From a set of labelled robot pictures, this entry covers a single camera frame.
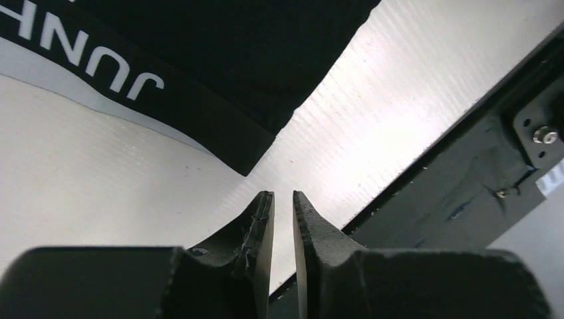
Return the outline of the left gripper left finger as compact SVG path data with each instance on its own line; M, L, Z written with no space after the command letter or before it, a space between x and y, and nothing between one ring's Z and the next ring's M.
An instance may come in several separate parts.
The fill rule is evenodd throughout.
M274 194L183 247L37 247L1 277L2 318L266 318Z

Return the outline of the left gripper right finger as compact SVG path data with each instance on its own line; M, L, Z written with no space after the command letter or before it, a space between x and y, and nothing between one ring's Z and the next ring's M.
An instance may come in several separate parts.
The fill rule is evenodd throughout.
M550 318L530 269L496 249L368 249L293 193L301 318Z

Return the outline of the black underwear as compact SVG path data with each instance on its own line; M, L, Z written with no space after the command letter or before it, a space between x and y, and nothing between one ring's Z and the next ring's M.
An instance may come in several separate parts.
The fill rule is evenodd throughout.
M248 175L376 1L2 1L1 74Z

